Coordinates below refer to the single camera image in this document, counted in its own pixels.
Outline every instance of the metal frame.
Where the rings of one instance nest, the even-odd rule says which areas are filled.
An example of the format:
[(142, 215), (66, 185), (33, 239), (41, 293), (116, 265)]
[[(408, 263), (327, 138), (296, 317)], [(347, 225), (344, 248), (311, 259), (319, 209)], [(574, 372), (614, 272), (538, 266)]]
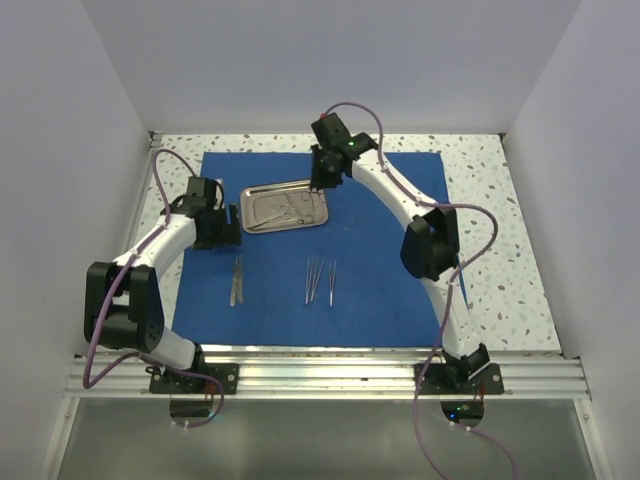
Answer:
[(575, 400), (573, 403), (576, 407), (584, 443), (587, 446), (591, 466), (593, 467), (597, 480), (611, 480), (615, 478), (611, 463), (604, 448), (604, 443), (602, 442), (600, 431), (596, 424), (595, 416), (593, 415), (591, 400)]
[[(159, 148), (162, 134), (151, 132), (146, 173), (142, 175), (139, 202), (129, 222), (122, 251), (135, 242), (137, 225), (149, 185), (150, 159)], [(205, 345), (207, 363), (238, 363), (238, 392), (230, 401), (242, 399), (399, 400), (414, 393), (413, 365), (424, 361), (429, 348), (324, 348)], [(96, 368), (113, 360), (119, 352), (101, 349)], [(505, 394), (496, 401), (513, 399), (574, 400), (582, 433), (598, 480), (613, 478), (602, 440), (593, 419), (590, 393), (580, 360), (558, 354), (490, 352), (500, 365)], [(434, 362), (441, 362), (439, 355)], [(73, 361), (62, 405), (51, 435), (39, 480), (55, 480), (64, 459), (78, 405), (82, 398), (166, 399), (151, 395), (146, 364), (123, 363), (91, 390), (82, 388), (84, 359)], [(191, 398), (182, 395), (179, 398)], [(420, 401), (466, 398), (458, 395), (420, 397)]]
[[(207, 363), (240, 365), (238, 392), (233, 398), (397, 400), (413, 398), (413, 365), (424, 361), (429, 349), (205, 345), (203, 350)], [(491, 358), (500, 364), (506, 391), (492, 397), (496, 400), (589, 398), (578, 360), (501, 352), (493, 353)], [(95, 358), (96, 368), (111, 361), (111, 353), (103, 352)], [(440, 362), (441, 358), (436, 356), (434, 361)], [(84, 359), (74, 361), (66, 396), (149, 398), (150, 378), (144, 372), (145, 364), (139, 360), (125, 362), (91, 390), (82, 388), (83, 368)], [(466, 397), (440, 395), (425, 400), (460, 398)]]

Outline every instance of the cable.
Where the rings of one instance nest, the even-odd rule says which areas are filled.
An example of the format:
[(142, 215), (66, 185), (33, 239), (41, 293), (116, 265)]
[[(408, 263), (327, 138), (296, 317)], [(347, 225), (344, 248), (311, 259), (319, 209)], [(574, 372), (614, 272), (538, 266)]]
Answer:
[[(431, 452), (429, 451), (424, 438), (422, 437), (422, 433), (420, 432), (420, 425), (419, 425), (419, 419), (418, 419), (418, 395), (420, 393), (420, 387), (422, 385), (422, 379), (424, 378), (425, 374), (427, 373), (427, 369), (429, 368), (429, 365), (431, 364), (431, 362), (433, 361), (433, 357), (436, 354), (437, 350), (438, 350), (438, 345), (440, 344), (440, 342), (442, 341), (442, 335), (444, 334), (444, 330), (447, 326), (447, 322), (449, 320), (449, 315), (451, 313), (451, 301), (453, 298), (453, 287), (454, 287), (454, 282), (458, 279), (458, 277), (460, 276), (460, 274), (462, 273), (462, 270), (464, 270), (467, 266), (469, 266), (470, 264), (472, 264), (473, 262), (475, 262), (478, 258), (480, 258), (487, 250), (489, 250), (491, 248), (491, 246), (495, 243), (496, 238), (498, 237), (498, 220), (496, 219), (496, 217), (487, 209), (480, 207), (478, 205), (473, 205), (473, 204), (469, 204), (469, 203), (430, 203), (430, 202), (424, 202), (420, 199), (418, 199), (415, 195), (413, 195), (413, 193), (411, 193), (411, 191), (402, 184), (402, 182), (400, 182), (399, 179), (397, 179), (392, 171), (387, 167), (386, 162), (384, 160), (384, 156), (383, 156), (383, 151), (382, 151), (382, 143), (384, 140), (384, 129), (382, 127), (382, 122), (380, 121), (380, 117), (378, 117), (378, 115), (376, 115), (376, 113), (371, 110), (369, 107), (362, 105), (360, 103), (357, 102), (339, 102), (336, 103), (334, 105), (331, 105), (326, 111), (325, 111), (325, 115), (328, 115), (329, 113), (331, 113), (333, 110), (335, 110), (338, 107), (341, 106), (351, 106), (351, 107), (356, 107), (359, 108), (360, 110), (364, 110), (365, 112), (369, 113), (369, 115), (371, 115), (371, 117), (373, 117), (374, 121), (376, 122), (377, 126), (378, 126), (378, 163), (380, 164), (380, 167), (382, 168), (382, 171), (385, 172), (385, 174), (387, 175), (387, 177), (389, 178), (389, 180), (391, 180), (408, 198), (410, 198), (413, 202), (415, 202), (418, 205), (421, 206), (425, 206), (425, 207), (431, 207), (431, 208), (456, 208), (456, 209), (468, 209), (468, 210), (475, 210), (478, 212), (483, 213), (484, 215), (486, 215), (489, 220), (491, 221), (492, 225), (493, 225), (493, 232), (491, 233), (491, 238), (489, 239), (489, 241), (487, 242), (487, 244), (482, 247), (480, 250), (478, 250), (478, 252), (476, 252), (474, 255), (472, 255), (469, 259), (467, 259), (466, 261), (460, 262), (458, 264), (458, 266), (454, 269), (453, 274), (451, 275), (451, 277), (449, 278), (449, 282), (448, 282), (448, 288), (447, 288), (447, 299), (446, 299), (446, 303), (445, 303), (445, 309), (444, 309), (444, 315), (442, 317), (442, 324), (440, 325), (440, 330), (438, 331), (438, 335), (434, 341), (433, 344), (433, 348), (431, 349), (431, 351), (429, 352), (429, 355), (427, 357), (426, 362), (424, 363), (424, 365), (422, 366), (422, 370), (420, 371), (420, 374), (418, 376), (418, 380), (416, 382), (416, 389), (414, 392), (414, 396), (413, 396), (413, 429), (415, 431), (416, 434), (416, 438), (418, 440), (418, 445), (420, 446), (420, 449), (422, 450), (422, 453), (424, 454), (425, 458), (427, 459), (427, 461), (431, 464), (431, 467), (445, 480), (450, 479), (450, 477), (444, 472), (444, 470), (435, 462), (434, 458), (431, 455)], [(520, 478), (520, 471), (518, 468), (518, 465), (515, 461), (515, 458), (513, 457), (513, 455), (511, 454), (511, 452), (509, 452), (506, 448), (506, 446), (504, 446), (503, 444), (501, 444), (498, 440), (494, 439), (493, 437), (491, 437), (490, 435), (477, 430), (477, 429), (471, 429), (471, 432), (492, 442), (494, 445), (496, 445), (500, 450), (502, 450), (504, 452), (504, 454), (507, 456), (507, 458), (509, 459), (509, 461), (511, 462), (511, 467), (513, 469), (513, 479), (517, 480)]]
[[(102, 302), (102, 306), (100, 307), (100, 312), (98, 314), (96, 324), (93, 329), (93, 335), (91, 336), (91, 341), (89, 342), (89, 350), (87, 351), (87, 363), (85, 364), (84, 372), (82, 375), (82, 386), (85, 389), (93, 388), (111, 370), (113, 370), (115, 367), (120, 365), (126, 359), (132, 358), (132, 357), (141, 357), (140, 353), (138, 352), (125, 353), (124, 355), (121, 355), (116, 360), (114, 360), (109, 365), (107, 365), (104, 368), (104, 370), (98, 373), (93, 379), (91, 378), (91, 370), (93, 368), (93, 362), (95, 360), (96, 350), (98, 348), (98, 342), (100, 340), (100, 335), (102, 333), (102, 327), (107, 318), (107, 313), (109, 311), (109, 307), (111, 306), (111, 301), (113, 300), (113, 297), (115, 296), (115, 293), (118, 290), (118, 287), (120, 286), (120, 284), (122, 283), (122, 280), (126, 276), (129, 269), (131, 268), (131, 265), (133, 265), (133, 263), (138, 258), (138, 255), (142, 251), (144, 251), (144, 249), (147, 248), (149, 244), (151, 244), (151, 242), (153, 242), (158, 237), (158, 235), (160, 235), (160, 233), (165, 229), (165, 226), (168, 225), (169, 221), (171, 220), (171, 205), (169, 203), (169, 200), (167, 199), (167, 194), (164, 190), (164, 187), (162, 186), (162, 182), (160, 181), (160, 175), (158, 174), (158, 166), (157, 166), (158, 156), (162, 153), (168, 153), (170, 155), (173, 155), (187, 167), (187, 169), (189, 170), (192, 176), (194, 177), (197, 176), (196, 172), (193, 170), (193, 168), (191, 168), (191, 165), (189, 165), (187, 161), (184, 158), (182, 158), (182, 156), (178, 155), (176, 152), (172, 150), (168, 150), (166, 148), (160, 148), (156, 150), (155, 153), (153, 154), (153, 157), (151, 158), (151, 170), (153, 172), (153, 178), (155, 179), (156, 185), (158, 186), (158, 190), (160, 190), (160, 197), (162, 198), (162, 203), (164, 204), (164, 212), (165, 212), (164, 225), (158, 226), (155, 230), (153, 230), (147, 236), (147, 238), (143, 242), (140, 243), (140, 245), (138, 245), (137, 252), (132, 253), (129, 259), (126, 261), (126, 263), (122, 266), (122, 268), (116, 275), (116, 278), (111, 283), (111, 286), (107, 291), (107, 294), (105, 295), (104, 301)], [(145, 359), (144, 357), (143, 357), (143, 360), (145, 360), (147, 363), (150, 363), (151, 365), (161, 366), (161, 364)], [(215, 378), (209, 375), (203, 375), (200, 373), (193, 373), (193, 372), (188, 372), (184, 370), (179, 370), (177, 368), (173, 368), (170, 366), (165, 366), (165, 368), (179, 375), (184, 375), (184, 376), (193, 377), (193, 378), (201, 378), (203, 380), (206, 380), (207, 382), (215, 385), (218, 391), (220, 392), (220, 403), (218, 404), (218, 407), (216, 408), (215, 412), (209, 415), (209, 417), (207, 417), (207, 419), (205, 420), (202, 420), (200, 422), (195, 422), (192, 424), (185, 424), (187, 428), (195, 428), (195, 427), (202, 426), (206, 423), (209, 423), (211, 420), (213, 420), (213, 418), (216, 417), (216, 415), (218, 415), (218, 413), (220, 413), (220, 410), (222, 409), (222, 405), (224, 404), (224, 388), (222, 387), (222, 384), (218, 380), (216, 380)]]

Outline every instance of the gray wall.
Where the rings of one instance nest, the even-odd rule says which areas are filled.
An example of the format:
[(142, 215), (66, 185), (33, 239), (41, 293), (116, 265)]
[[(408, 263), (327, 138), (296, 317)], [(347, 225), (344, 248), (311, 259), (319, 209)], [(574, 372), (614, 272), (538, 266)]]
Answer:
[(83, 2), (145, 125), (191, 133), (307, 132), (347, 99), (389, 131), (504, 132), (579, 4)]
[(0, 478), (33, 479), (82, 328), (84, 275), (124, 235), (145, 131), (76, 0), (0, 14)]
[(637, 478), (640, 4), (584, 0), (507, 136), (557, 325), (618, 478)]

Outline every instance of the glass panel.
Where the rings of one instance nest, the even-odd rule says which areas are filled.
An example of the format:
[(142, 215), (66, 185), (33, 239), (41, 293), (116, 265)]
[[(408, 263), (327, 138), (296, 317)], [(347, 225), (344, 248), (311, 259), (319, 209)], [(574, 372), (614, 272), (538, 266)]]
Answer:
[[(421, 405), (424, 437), (455, 479), (510, 479), (494, 445)], [(480, 427), (523, 479), (595, 479), (572, 401), (485, 402)], [(85, 399), (60, 479), (437, 479), (416, 443), (408, 401), (231, 399), (219, 419), (171, 427), (168, 401)]]

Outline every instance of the mounting plate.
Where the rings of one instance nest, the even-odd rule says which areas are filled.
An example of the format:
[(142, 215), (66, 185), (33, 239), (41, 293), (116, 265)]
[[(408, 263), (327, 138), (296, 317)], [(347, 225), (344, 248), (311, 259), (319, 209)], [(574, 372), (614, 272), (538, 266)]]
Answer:
[[(240, 367), (237, 363), (207, 363), (202, 373), (218, 380), (224, 388), (225, 395), (235, 395), (238, 388)], [(204, 393), (205, 384), (189, 377), (179, 377), (180, 381), (172, 380), (168, 372), (157, 379), (152, 375), (149, 392), (158, 395), (184, 395)]]
[[(424, 366), (418, 363), (413, 366), (414, 381)], [(474, 395), (484, 385), (485, 395), (502, 395), (504, 384), (502, 373), (497, 363), (490, 363), (487, 368), (465, 383), (461, 388), (454, 387), (445, 371), (446, 363), (432, 363), (427, 368), (425, 379), (420, 385), (420, 395)]]

